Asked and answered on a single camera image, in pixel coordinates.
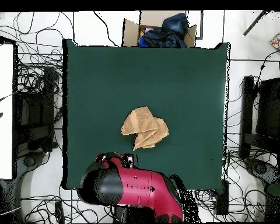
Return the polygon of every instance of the black cable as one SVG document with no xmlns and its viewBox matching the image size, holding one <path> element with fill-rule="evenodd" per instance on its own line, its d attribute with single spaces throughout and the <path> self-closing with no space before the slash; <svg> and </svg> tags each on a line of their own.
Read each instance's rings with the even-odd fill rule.
<svg viewBox="0 0 280 224">
<path fill-rule="evenodd" d="M 71 26 L 72 26 L 72 39 L 74 40 L 75 39 L 75 31 L 74 31 L 74 24 L 72 23 L 72 21 L 70 20 L 70 18 L 64 13 L 64 12 L 60 12 L 60 13 L 62 13 L 68 20 L 69 20 L 69 22 L 70 22 L 70 24 L 71 24 Z"/>
<path fill-rule="evenodd" d="M 52 197 L 52 198 L 51 198 L 51 199 L 45 199 L 45 200 L 43 199 L 43 200 L 41 200 L 41 202 L 40 202 L 37 206 L 35 206 L 35 207 L 31 210 L 30 213 L 28 213 L 28 214 L 25 216 L 25 220 L 24 220 L 25 223 L 29 220 L 29 218 L 31 217 L 32 214 L 35 214 L 35 213 L 40 214 L 40 211 L 45 211 L 45 212 L 47 213 L 48 218 L 47 218 L 46 220 L 44 219 L 43 222 L 45 223 L 46 221 L 49 221 L 49 223 L 52 224 L 52 221 L 51 221 L 50 218 L 51 218 L 51 216 L 56 216 L 56 215 L 55 215 L 55 213 L 51 213 L 50 210 L 49 210 L 49 208 L 48 208 L 46 205 L 47 205 L 47 203 L 52 202 L 52 201 L 56 201 L 56 200 L 60 200 L 60 201 L 62 201 L 62 203 L 64 203 L 65 205 L 71 207 L 71 217 L 69 218 L 68 216 L 66 216 L 67 219 L 70 220 L 70 223 L 72 222 L 72 215 L 74 215 L 74 214 L 79 214 L 79 216 L 81 216 L 87 223 L 91 223 L 91 222 L 89 222 L 89 221 L 84 217 L 84 215 L 83 215 L 83 213 L 84 213 L 84 212 L 87 212 L 87 211 L 93 212 L 93 213 L 96 215 L 96 217 L 97 217 L 97 213 L 96 213 L 94 210 L 92 210 L 92 209 L 87 209 L 87 210 L 84 210 L 84 211 L 80 211 L 80 210 L 77 209 L 76 207 L 72 206 L 72 200 L 71 200 L 71 205 L 70 205 L 70 204 L 67 204 L 67 203 L 66 203 L 61 197 L 59 197 L 59 196 L 45 195 L 45 196 L 42 196 L 42 197 L 43 197 L 43 198 L 44 198 L 44 197 Z M 22 201 L 22 200 L 30 200 L 30 199 L 33 199 L 33 198 L 41 198 L 41 197 L 22 198 L 21 201 Z M 46 206 L 47 209 L 39 209 L 39 208 L 42 207 L 42 206 Z"/>
<path fill-rule="evenodd" d="M 112 205 L 110 206 L 110 213 L 111 213 L 111 216 L 110 217 L 112 217 L 114 220 L 116 220 L 116 221 L 119 221 L 119 222 L 121 222 L 121 220 L 119 220 L 115 215 L 114 215 L 114 213 L 113 213 L 113 210 L 112 210 Z"/>
<path fill-rule="evenodd" d="M 256 151 L 256 154 L 254 156 L 260 156 L 262 155 L 263 153 L 267 153 L 266 150 L 259 150 L 259 149 L 252 149 L 253 151 Z M 237 151 L 233 151 L 233 150 L 230 150 L 228 152 L 228 156 L 231 156 L 231 157 L 237 157 L 235 155 L 233 155 L 233 153 L 238 153 Z M 214 211 L 214 203 L 213 202 L 209 202 L 209 200 L 203 200 L 203 199 L 200 199 L 200 193 L 202 192 L 202 197 L 204 197 L 206 194 L 208 194 L 210 197 L 213 197 L 214 196 L 214 192 L 213 191 L 210 191 L 210 192 L 207 192 L 207 190 L 195 190 L 194 193 L 195 193 L 195 198 L 196 200 L 198 201 L 198 206 L 200 208 L 204 208 L 206 210 L 209 211 L 209 213 L 213 216 L 213 219 L 219 221 L 219 222 L 238 222 L 238 220 L 235 219 L 235 215 L 243 215 L 245 216 L 246 218 L 243 219 L 243 222 L 247 222 L 248 218 L 251 218 L 252 221 L 256 221 L 254 218 L 253 218 L 253 215 L 255 217 L 255 212 L 256 210 L 261 212 L 263 214 L 264 210 L 263 208 L 261 209 L 258 209 L 256 208 L 248 199 L 247 199 L 247 195 L 249 193 L 251 193 L 252 191 L 258 191 L 260 193 L 262 193 L 263 195 L 265 195 L 263 192 L 261 192 L 260 190 L 250 190 L 248 191 L 245 195 L 244 195 L 244 192 L 242 190 L 242 188 L 238 185 L 238 181 L 234 181 L 232 178 L 230 178 L 228 176 L 228 179 L 231 179 L 233 181 L 233 184 L 237 185 L 239 188 L 240 188 L 240 191 L 241 191 L 241 197 L 238 197 L 238 198 L 232 198 L 229 203 L 231 203 L 232 201 L 237 201 L 239 202 L 242 206 L 243 206 L 243 209 L 242 210 L 239 210 L 239 211 L 230 211 L 228 216 L 230 217 L 230 219 L 228 220 L 227 216 L 223 216 L 223 221 L 220 220 L 218 217 L 215 216 L 215 212 Z"/>
<path fill-rule="evenodd" d="M 3 32 L 8 33 L 12 37 L 14 37 L 17 45 L 23 51 L 24 51 L 24 49 L 22 48 L 22 46 L 25 46 L 26 49 L 28 50 L 28 52 L 30 52 L 30 49 L 36 52 L 36 55 L 30 55 L 31 64 L 22 62 L 22 58 L 24 57 L 24 55 L 20 59 L 20 61 L 19 61 L 20 64 L 19 64 L 19 83 L 18 83 L 18 85 L 19 85 L 19 87 L 21 87 L 21 89 L 18 89 L 17 92 L 15 92 L 13 94 L 10 94 L 9 96 L 14 95 L 14 94 L 19 93 L 19 92 L 22 92 L 24 90 L 27 90 L 27 92 L 29 92 L 29 93 L 42 93 L 43 83 L 44 83 L 44 74 L 43 74 L 42 69 L 45 66 L 52 66 L 52 67 L 55 67 L 56 74 L 58 75 L 58 80 L 51 82 L 54 85 L 54 93 L 52 95 L 48 95 L 48 97 L 53 98 L 54 96 L 57 96 L 57 99 L 56 99 L 55 103 L 57 102 L 58 97 L 60 96 L 60 93 L 62 92 L 62 88 L 60 89 L 60 87 L 59 87 L 60 86 L 59 79 L 62 78 L 62 70 L 61 70 L 61 68 L 62 68 L 62 56 L 61 56 L 61 53 L 59 51 L 55 50 L 55 49 L 52 50 L 51 54 L 49 54 L 49 55 L 46 55 L 46 56 L 41 55 L 39 53 L 39 45 L 38 45 L 38 42 L 37 42 L 37 36 L 41 32 L 44 32 L 45 30 L 49 30 L 49 31 L 59 32 L 59 34 L 63 38 L 63 35 L 62 35 L 62 33 L 60 33 L 60 31 L 52 28 L 58 22 L 58 20 L 60 18 L 59 17 L 60 13 L 62 13 L 62 15 L 64 15 L 69 20 L 69 22 L 71 24 L 71 27 L 74 30 L 74 27 L 73 27 L 73 24 L 72 24 L 71 20 L 63 12 L 58 13 L 58 17 L 57 17 L 56 21 L 54 22 L 54 24 L 52 24 L 51 26 L 48 26 L 44 29 L 41 29 L 39 31 L 35 31 L 35 32 L 31 32 L 35 12 L 33 12 L 33 14 L 32 14 L 32 19 L 31 19 L 31 22 L 30 22 L 29 30 L 26 31 L 26 32 L 21 31 L 20 28 L 19 28 L 18 20 L 19 20 L 19 16 L 20 16 L 21 12 L 19 14 L 17 14 L 17 16 L 14 18 L 13 27 L 6 26 L 6 27 L 16 31 L 16 34 L 14 36 L 14 35 L 6 32 L 6 31 L 3 31 Z M 27 43 L 27 42 L 22 40 L 21 36 L 30 35 L 30 34 L 36 34 L 36 42 L 35 43 Z M 34 49 L 29 44 L 35 44 L 36 49 Z"/>
<path fill-rule="evenodd" d="M 186 14 L 186 11 L 184 11 L 184 14 L 185 14 L 185 16 L 186 16 L 186 18 L 187 18 L 187 22 L 189 23 L 189 19 L 188 19 L 188 16 L 187 16 L 187 14 Z"/>
<path fill-rule="evenodd" d="M 97 14 L 95 11 L 93 11 L 93 13 L 105 24 L 106 29 L 107 29 L 107 36 L 108 36 L 108 39 L 109 39 L 115 46 L 118 47 L 118 45 L 115 44 L 115 43 L 110 39 L 110 37 L 109 37 L 109 29 L 108 29 L 107 24 L 104 22 L 104 20 L 103 20 L 100 16 L 98 16 L 98 14 Z"/>
<path fill-rule="evenodd" d="M 277 53 L 278 51 L 280 51 L 280 49 L 278 49 L 278 50 L 276 50 L 276 51 L 274 51 L 274 52 L 268 54 L 268 55 L 266 56 L 266 58 L 264 59 L 264 62 L 262 63 L 262 66 L 260 67 L 260 73 L 259 73 L 259 76 L 258 76 L 258 80 L 256 81 L 256 85 L 258 84 L 258 81 L 259 81 L 259 79 L 260 79 L 261 72 L 262 72 L 263 69 L 265 68 L 265 66 L 264 66 L 265 62 L 267 61 L 267 59 L 268 59 L 272 54 Z"/>
<path fill-rule="evenodd" d="M 61 152 L 62 152 L 62 149 L 60 148 L 60 145 L 59 145 L 59 143 L 58 143 L 58 141 L 57 141 L 56 132 L 54 132 L 54 136 L 55 136 L 56 144 L 58 145 L 59 149 L 60 149 Z"/>
<path fill-rule="evenodd" d="M 112 212 L 112 206 L 109 207 L 109 212 L 106 211 L 106 208 L 108 208 L 107 206 L 104 207 L 104 211 L 105 211 L 105 215 L 97 222 L 97 223 L 100 223 L 101 220 L 103 220 L 105 217 L 109 216 L 117 221 L 120 221 L 119 219 L 117 219 L 114 215 L 113 215 L 113 212 Z"/>
<path fill-rule="evenodd" d="M 41 164 L 41 166 L 42 166 L 42 165 L 45 165 L 45 164 L 47 164 L 47 163 L 48 163 L 48 161 L 49 161 L 49 159 L 50 159 L 50 156 L 51 156 L 51 152 L 49 152 L 49 156 L 48 156 L 47 161 L 46 161 L 45 163 Z"/>
</svg>

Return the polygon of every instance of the wire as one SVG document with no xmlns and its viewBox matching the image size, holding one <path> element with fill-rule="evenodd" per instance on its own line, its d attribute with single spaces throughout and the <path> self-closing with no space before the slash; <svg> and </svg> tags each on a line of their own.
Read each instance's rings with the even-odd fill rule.
<svg viewBox="0 0 280 224">
<path fill-rule="evenodd" d="M 22 208 L 22 206 L 21 206 L 21 207 L 18 207 L 18 208 L 16 208 L 16 209 L 13 209 L 12 211 L 8 211 L 8 212 L 5 212 L 5 213 L 2 213 L 2 214 L 0 214 L 0 216 L 3 216 L 3 215 L 6 215 L 6 214 L 9 214 L 9 213 L 12 213 L 12 212 L 14 212 L 14 211 L 19 210 L 20 208 Z"/>
<path fill-rule="evenodd" d="M 186 11 L 184 11 L 184 14 L 185 14 L 185 16 L 186 16 L 186 18 L 187 18 L 187 22 L 189 23 L 189 19 L 188 19 L 188 16 L 187 16 L 187 14 L 186 14 Z"/>
<path fill-rule="evenodd" d="M 100 223 L 101 222 L 101 220 L 103 220 L 105 217 L 107 217 L 107 216 L 109 216 L 109 217 L 111 217 L 111 218 L 113 218 L 114 219 L 114 216 L 112 216 L 111 214 L 112 214 L 112 207 L 110 206 L 110 207 L 108 207 L 108 206 L 105 206 L 104 207 L 104 211 L 105 211 L 105 215 L 97 222 L 97 223 Z"/>
<path fill-rule="evenodd" d="M 108 36 L 108 39 L 109 39 L 115 46 L 118 47 L 118 45 L 115 44 L 114 41 L 110 39 L 110 37 L 109 37 L 109 29 L 108 29 L 108 26 L 107 26 L 107 24 L 105 23 L 105 21 L 104 21 L 95 11 L 93 11 L 93 13 L 101 20 L 101 22 L 103 22 L 103 23 L 105 24 L 106 29 L 107 29 L 107 36 Z"/>
<path fill-rule="evenodd" d="M 72 224 L 72 190 L 71 190 L 71 224 Z"/>
<path fill-rule="evenodd" d="M 72 200 L 71 200 L 71 204 L 68 204 L 68 203 L 67 203 L 66 201 L 64 201 L 61 197 L 55 196 L 55 195 L 44 195 L 44 196 L 41 196 L 41 197 L 22 198 L 21 201 L 23 201 L 23 200 L 30 200 L 30 199 L 39 199 L 39 198 L 45 198 L 45 197 L 52 197 L 52 198 L 51 198 L 51 199 L 42 199 L 41 202 L 40 202 L 37 206 L 35 206 L 35 207 L 31 210 L 30 213 L 28 213 L 28 214 L 25 216 L 25 220 L 24 220 L 25 223 L 28 222 L 28 220 L 30 219 L 30 217 L 31 217 L 32 214 L 41 215 L 40 212 L 45 212 L 45 213 L 47 214 L 47 218 L 46 218 L 46 219 L 43 218 L 43 219 L 40 220 L 40 221 L 42 221 L 43 224 L 46 224 L 46 221 L 49 221 L 50 224 L 53 224 L 52 221 L 51 221 L 51 217 L 52 217 L 52 216 L 56 217 L 56 214 L 50 212 L 49 208 L 47 207 L 47 204 L 48 204 L 48 203 L 52 203 L 53 201 L 55 202 L 56 200 L 60 200 L 60 201 L 62 201 L 63 204 L 65 204 L 65 205 L 71 207 L 71 214 L 70 214 L 71 217 L 65 216 L 65 218 L 67 218 L 67 219 L 69 220 L 69 224 L 71 224 L 72 220 L 74 220 L 74 219 L 72 218 L 72 215 L 74 215 L 74 214 L 78 214 L 79 216 L 81 216 L 81 217 L 84 219 L 84 221 L 85 221 L 86 223 L 91 223 L 91 222 L 89 222 L 89 221 L 85 218 L 85 216 L 83 215 L 84 212 L 92 212 L 92 213 L 94 213 L 94 214 L 96 215 L 96 218 L 97 218 L 97 213 L 96 213 L 94 210 L 92 210 L 92 209 L 87 209 L 87 210 L 84 210 L 84 211 L 80 211 L 80 210 L 78 209 L 78 207 L 76 208 L 76 207 L 74 207 L 74 206 L 72 205 Z"/>
<path fill-rule="evenodd" d="M 46 161 L 45 163 L 41 164 L 41 166 L 42 166 L 42 165 L 45 165 L 45 164 L 47 164 L 47 163 L 48 163 L 48 161 L 49 161 L 49 159 L 50 159 L 50 156 L 51 156 L 51 152 L 49 152 L 49 156 L 48 156 L 47 161 Z"/>
<path fill-rule="evenodd" d="M 252 152 L 252 154 L 250 154 L 249 157 L 252 157 L 252 158 L 254 158 L 254 157 L 256 158 L 260 155 L 268 153 L 266 150 L 262 150 L 262 149 L 251 149 L 251 152 Z M 239 166 L 240 165 L 239 162 L 243 162 L 243 160 L 241 160 L 241 159 L 238 162 L 235 160 L 235 158 L 239 159 L 239 151 L 237 151 L 237 150 L 234 150 L 234 151 L 228 150 L 227 158 L 229 158 L 231 161 L 233 161 L 232 163 L 229 163 L 229 166 L 231 166 L 231 167 L 233 166 L 232 165 L 233 163 L 237 163 Z M 234 181 L 234 179 L 230 178 L 229 175 L 227 175 L 226 179 L 233 182 L 230 185 L 234 184 L 234 185 L 238 186 L 238 188 L 240 189 L 240 192 L 241 192 L 241 197 L 232 198 L 231 195 L 229 195 L 232 198 L 231 200 L 229 200 L 229 204 L 233 201 L 237 201 L 240 205 L 243 206 L 243 209 L 238 210 L 238 211 L 229 211 L 229 214 L 226 216 L 222 216 L 223 220 L 221 220 L 215 215 L 215 205 L 214 205 L 214 201 L 211 199 L 212 197 L 214 197 L 214 195 L 216 195 L 215 191 L 195 190 L 194 191 L 195 199 L 197 200 L 197 204 L 200 208 L 203 208 L 203 209 L 206 209 L 207 211 L 209 211 L 210 215 L 213 217 L 213 221 L 216 219 L 218 222 L 240 222 L 240 221 L 247 222 L 248 219 L 251 219 L 251 221 L 255 222 L 255 221 L 257 221 L 256 216 L 255 216 L 256 211 L 264 214 L 264 209 L 260 202 L 257 202 L 256 206 L 253 205 L 247 199 L 247 196 L 252 191 L 258 191 L 259 193 L 262 193 L 263 195 L 265 195 L 265 193 L 258 189 L 253 189 L 244 194 L 243 189 L 238 184 L 238 182 L 240 180 L 240 174 L 236 170 L 235 170 L 235 172 L 239 176 L 239 179 L 237 181 Z M 244 218 L 242 220 L 240 220 L 240 219 L 237 219 L 236 216 L 243 216 Z"/>
<path fill-rule="evenodd" d="M 259 73 L 259 76 L 258 76 L 258 80 L 256 81 L 256 84 L 258 84 L 258 81 L 259 81 L 260 76 L 261 76 L 261 72 L 262 72 L 263 69 L 265 68 L 265 66 L 264 66 L 265 62 L 267 61 L 267 59 L 268 59 L 272 54 L 275 54 L 275 53 L 277 53 L 278 51 L 280 51 L 280 49 L 278 49 L 278 50 L 276 50 L 276 51 L 274 51 L 274 52 L 272 52 L 272 53 L 270 53 L 270 54 L 268 54 L 268 55 L 266 56 L 266 58 L 264 59 L 264 62 L 262 63 L 262 66 L 260 67 L 260 73 Z"/>
<path fill-rule="evenodd" d="M 99 221 L 99 217 L 97 216 L 97 213 L 93 210 L 93 209 L 85 209 L 84 211 L 80 211 L 79 207 L 78 207 L 78 200 L 77 200 L 77 203 L 76 203 L 76 206 L 77 206 L 77 209 L 79 212 L 81 213 L 84 213 L 84 212 L 92 212 L 96 215 L 96 221 L 95 222 L 92 222 L 92 223 L 97 223 Z"/>
<path fill-rule="evenodd" d="M 74 25 L 72 24 L 72 21 L 70 20 L 70 18 L 64 13 L 64 12 L 60 12 L 62 13 L 70 22 L 71 26 L 72 26 L 72 39 L 75 39 L 75 29 L 74 29 Z"/>
<path fill-rule="evenodd" d="M 12 35 L 12 34 L 8 33 L 7 31 L 2 31 L 3 33 L 10 34 L 12 37 L 14 37 L 16 40 L 16 44 L 19 46 L 20 49 L 23 50 L 23 52 L 25 52 L 24 48 L 29 52 L 28 54 L 30 54 L 31 64 L 27 63 L 27 60 L 22 61 L 24 58 L 24 55 L 21 58 L 19 58 L 19 70 L 18 70 L 19 71 L 18 72 L 18 77 L 19 77 L 18 87 L 19 88 L 16 92 L 1 98 L 0 102 L 2 100 L 4 100 L 5 98 L 7 98 L 11 95 L 15 95 L 19 92 L 42 93 L 43 84 L 45 81 L 43 69 L 45 67 L 53 67 L 55 70 L 55 74 L 58 76 L 58 79 L 56 79 L 54 81 L 49 81 L 48 79 L 46 79 L 46 81 L 48 83 L 52 83 L 52 85 L 54 86 L 53 93 L 49 94 L 47 98 L 48 99 L 55 98 L 53 106 L 55 109 L 59 109 L 59 107 L 56 106 L 56 102 L 58 101 L 58 98 L 62 95 L 62 86 L 60 83 L 60 79 L 62 78 L 62 54 L 60 53 L 60 51 L 56 50 L 55 48 L 53 48 L 53 50 L 51 51 L 50 54 L 47 54 L 47 55 L 40 54 L 39 46 L 50 47 L 51 45 L 39 44 L 37 41 L 37 38 L 38 38 L 38 35 L 44 31 L 58 32 L 61 35 L 61 37 L 63 38 L 62 33 L 60 31 L 58 31 L 57 29 L 53 28 L 57 24 L 57 22 L 60 18 L 60 14 L 64 15 L 69 20 L 72 30 L 74 30 L 74 26 L 73 26 L 71 20 L 63 12 L 59 12 L 56 21 L 54 21 L 54 23 L 51 26 L 47 26 L 44 29 L 32 32 L 31 30 L 33 28 L 34 18 L 36 15 L 36 13 L 33 12 L 28 31 L 22 31 L 19 28 L 19 23 L 18 23 L 19 16 L 21 14 L 22 13 L 19 12 L 15 16 L 15 18 L 12 22 L 13 27 L 10 27 L 10 26 L 1 26 L 1 27 L 7 27 L 16 32 L 15 35 Z M 22 36 L 31 35 L 31 34 L 36 35 L 35 43 L 28 43 L 28 42 L 25 42 L 22 40 Z"/>
<path fill-rule="evenodd" d="M 55 136 L 56 144 L 58 145 L 59 149 L 60 149 L 61 152 L 62 152 L 62 149 L 60 148 L 60 145 L 59 145 L 59 143 L 58 143 L 58 141 L 57 141 L 56 132 L 54 132 L 54 136 Z"/>
</svg>

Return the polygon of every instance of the dark green table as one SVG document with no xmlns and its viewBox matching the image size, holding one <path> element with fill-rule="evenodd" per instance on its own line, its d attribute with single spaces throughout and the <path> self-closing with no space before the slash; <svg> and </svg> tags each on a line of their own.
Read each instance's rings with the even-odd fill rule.
<svg viewBox="0 0 280 224">
<path fill-rule="evenodd" d="M 78 188 L 98 153 L 133 153 L 139 168 L 176 173 L 188 189 L 221 191 L 228 44 L 216 49 L 78 47 L 64 40 L 64 178 Z M 170 135 L 132 151 L 121 135 L 129 113 L 148 106 Z"/>
</svg>

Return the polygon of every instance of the folded cloth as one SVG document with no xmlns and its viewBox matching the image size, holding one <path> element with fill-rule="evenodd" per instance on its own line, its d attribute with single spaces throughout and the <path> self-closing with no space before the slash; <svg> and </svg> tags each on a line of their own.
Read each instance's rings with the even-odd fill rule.
<svg viewBox="0 0 280 224">
<path fill-rule="evenodd" d="M 148 148 L 154 148 L 155 147 L 155 144 L 151 144 L 151 145 L 148 145 L 148 146 L 144 146 L 142 147 L 143 149 L 148 149 Z"/>
<path fill-rule="evenodd" d="M 131 114 L 124 121 L 124 124 L 121 127 L 121 134 L 129 135 L 134 133 L 143 133 L 146 131 L 157 130 L 157 128 L 158 125 L 148 107 L 140 107 L 132 110 Z"/>
<path fill-rule="evenodd" d="M 155 118 L 154 120 L 157 123 L 157 131 L 154 132 L 150 137 L 147 138 L 147 135 L 144 133 L 139 133 L 135 140 L 135 146 L 133 151 L 138 148 L 152 148 L 151 145 L 154 146 L 157 142 L 160 142 L 164 137 L 169 135 L 169 130 L 167 128 L 166 123 L 161 118 Z"/>
</svg>

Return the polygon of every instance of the black stand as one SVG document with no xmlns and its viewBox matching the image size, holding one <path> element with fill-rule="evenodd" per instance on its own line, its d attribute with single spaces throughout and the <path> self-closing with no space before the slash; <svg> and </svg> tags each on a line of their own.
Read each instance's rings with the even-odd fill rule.
<svg viewBox="0 0 280 224">
<path fill-rule="evenodd" d="M 21 123 L 19 125 L 19 156 L 39 148 L 51 152 L 54 137 L 54 82 L 58 79 L 54 68 L 44 69 L 41 93 L 21 92 L 17 95 Z"/>
<path fill-rule="evenodd" d="M 271 80 L 270 81 L 268 80 L 268 82 L 269 83 L 263 81 L 262 84 L 263 85 L 271 84 Z M 243 101 L 242 101 L 242 112 L 241 112 L 242 115 L 241 115 L 241 126 L 240 126 L 241 138 L 240 138 L 240 145 L 239 145 L 239 155 L 242 159 L 248 158 L 250 156 L 251 145 L 261 149 L 265 149 L 271 153 L 276 153 L 276 154 L 280 153 L 280 138 L 273 138 L 266 135 L 265 133 L 263 133 L 262 135 L 251 133 L 253 101 L 254 101 L 253 87 L 254 87 L 254 78 L 252 76 L 245 76 L 242 84 Z"/>
<path fill-rule="evenodd" d="M 251 31 L 251 29 L 255 26 L 255 24 L 267 13 L 267 11 L 263 10 L 261 13 L 257 16 L 255 21 L 248 27 L 248 29 L 244 32 L 244 36 L 248 34 L 248 32 Z"/>
</svg>

